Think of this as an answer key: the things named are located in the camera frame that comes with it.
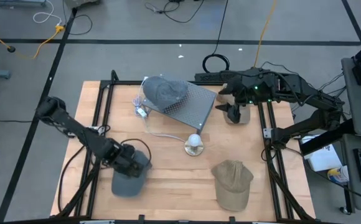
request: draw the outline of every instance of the perforated metal sheet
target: perforated metal sheet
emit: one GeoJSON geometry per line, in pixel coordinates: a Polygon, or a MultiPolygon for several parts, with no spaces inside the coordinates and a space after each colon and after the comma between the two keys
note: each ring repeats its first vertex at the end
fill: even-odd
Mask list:
{"type": "Polygon", "coordinates": [[[211,112],[217,94],[186,81],[180,82],[188,85],[187,94],[180,102],[169,106],[164,111],[160,111],[147,98],[143,100],[142,105],[201,130],[211,112]]]}

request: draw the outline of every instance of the khaki cap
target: khaki cap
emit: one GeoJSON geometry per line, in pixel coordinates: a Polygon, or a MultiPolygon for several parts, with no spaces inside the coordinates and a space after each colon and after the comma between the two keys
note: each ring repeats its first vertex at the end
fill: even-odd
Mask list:
{"type": "Polygon", "coordinates": [[[219,205],[227,210],[242,211],[247,206],[253,174],[240,161],[225,160],[211,170],[219,205]]]}

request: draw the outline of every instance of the wooden board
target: wooden board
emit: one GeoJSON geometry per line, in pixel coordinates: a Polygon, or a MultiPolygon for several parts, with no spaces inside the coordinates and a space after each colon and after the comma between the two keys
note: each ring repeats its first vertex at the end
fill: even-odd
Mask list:
{"type": "MultiPolygon", "coordinates": [[[[83,84],[75,118],[83,125],[92,122],[98,94],[99,82],[83,84]]],[[[219,91],[219,86],[206,86],[219,91]]],[[[261,160],[263,139],[258,108],[251,107],[251,121],[247,125],[227,124],[223,113],[213,109],[202,131],[204,152],[192,157],[185,153],[184,143],[176,139],[160,138],[146,132],[143,121],[134,115],[131,100],[136,96],[139,86],[116,85],[110,108],[108,124],[111,130],[108,137],[117,141],[140,138],[151,148],[152,169],[140,196],[120,198],[111,193],[112,169],[100,172],[92,218],[135,220],[144,214],[147,220],[215,220],[225,221],[234,216],[238,221],[275,221],[272,194],[269,185],[266,162],[261,160]],[[229,212],[222,209],[215,197],[214,178],[210,169],[225,159],[239,160],[253,173],[250,198],[242,212],[229,212]]],[[[293,124],[288,103],[274,103],[274,113],[278,127],[293,124]]],[[[151,132],[164,133],[187,139],[195,129],[153,111],[148,118],[151,132]]],[[[139,142],[132,142],[136,149],[147,152],[139,142]]],[[[76,139],[71,139],[65,156],[65,164],[80,148],[76,139]]],[[[289,147],[298,148],[296,141],[289,147]]],[[[85,152],[69,165],[63,180],[62,206],[77,191],[80,184],[85,152]]],[[[311,195],[306,180],[304,166],[299,155],[283,151],[288,185],[297,201],[314,217],[311,195]]],[[[83,211],[89,193],[85,194],[83,211]]],[[[281,203],[285,217],[284,203],[281,203]]],[[[58,213],[57,195],[52,214],[58,213]]]]}

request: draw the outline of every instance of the baseball cap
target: baseball cap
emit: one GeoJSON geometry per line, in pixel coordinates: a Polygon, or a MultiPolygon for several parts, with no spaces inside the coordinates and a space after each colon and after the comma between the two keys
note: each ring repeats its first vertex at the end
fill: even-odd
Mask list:
{"type": "Polygon", "coordinates": [[[186,96],[187,85],[180,81],[149,77],[144,81],[143,93],[159,110],[164,111],[167,107],[180,102],[186,96]]]}
{"type": "MultiPolygon", "coordinates": [[[[144,153],[139,150],[135,150],[134,160],[140,164],[147,164],[149,161],[144,153]]],[[[114,171],[113,180],[111,182],[112,193],[120,197],[135,197],[139,195],[146,182],[146,177],[150,168],[151,163],[149,162],[149,164],[144,166],[139,177],[130,177],[114,171]]]]}
{"type": "Polygon", "coordinates": [[[242,211],[250,196],[253,174],[240,161],[225,160],[211,170],[215,177],[218,204],[227,210],[242,211]]]}

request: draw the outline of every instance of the concrete floor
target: concrete floor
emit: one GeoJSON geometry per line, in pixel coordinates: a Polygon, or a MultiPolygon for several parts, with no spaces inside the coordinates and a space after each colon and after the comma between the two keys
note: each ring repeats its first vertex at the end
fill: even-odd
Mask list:
{"type": "MultiPolygon", "coordinates": [[[[54,14],[63,18],[61,0],[51,0],[54,14]]],[[[82,83],[85,80],[109,79],[115,69],[121,80],[141,80],[145,75],[165,74],[183,80],[193,80],[195,73],[204,72],[201,61],[211,54],[211,44],[144,44],[144,40],[215,40],[222,19],[225,0],[206,0],[196,16],[187,24],[175,23],[164,15],[153,14],[144,7],[151,2],[163,7],[166,0],[126,1],[102,0],[98,6],[81,9],[77,15],[87,14],[93,29],[85,35],[71,35],[55,73],[49,95],[58,96],[75,114],[82,83]],[[74,44],[72,40],[135,40],[108,44],[74,44]]],[[[348,1],[361,28],[361,0],[348,1]]],[[[271,0],[231,0],[228,3],[221,40],[259,40],[271,7],[271,0]]],[[[199,2],[186,0],[173,13],[177,19],[188,18],[199,2]]],[[[46,23],[32,21],[34,13],[50,11],[35,6],[0,7],[0,37],[9,39],[46,39],[54,32],[57,20],[46,23]]],[[[70,11],[66,8],[67,18],[70,11]]],[[[72,32],[82,32],[89,22],[75,20],[72,32]]],[[[358,35],[341,0],[279,0],[268,25],[265,40],[307,41],[304,45],[277,42],[263,45],[258,64],[269,60],[299,72],[313,86],[319,87],[340,73],[340,60],[356,54],[361,46],[358,35]],[[340,42],[339,46],[327,45],[340,42]],[[352,42],[355,46],[342,43],[352,42]]],[[[23,54],[32,55],[37,44],[11,44],[23,54]]],[[[58,42],[43,46],[35,60],[25,60],[9,54],[0,44],[0,69],[12,73],[9,80],[0,79],[0,119],[31,120],[48,74],[56,56],[58,42]]],[[[217,53],[226,55],[232,70],[250,68],[256,52],[255,44],[219,45],[217,53]]],[[[223,69],[212,59],[211,71],[223,69]]],[[[338,79],[325,91],[344,86],[338,79]]],[[[347,101],[347,94],[341,98],[347,101]]],[[[344,108],[349,111],[349,104],[344,108]]],[[[296,121],[307,118],[313,108],[296,110],[296,121]]],[[[24,144],[30,124],[0,123],[0,206],[14,167],[24,144]]],[[[49,216],[62,167],[67,139],[51,127],[39,124],[10,204],[5,221],[45,218],[49,216]]],[[[361,222],[361,211],[347,216],[338,211],[344,206],[342,189],[307,172],[317,218],[328,222],[361,222]]]]}

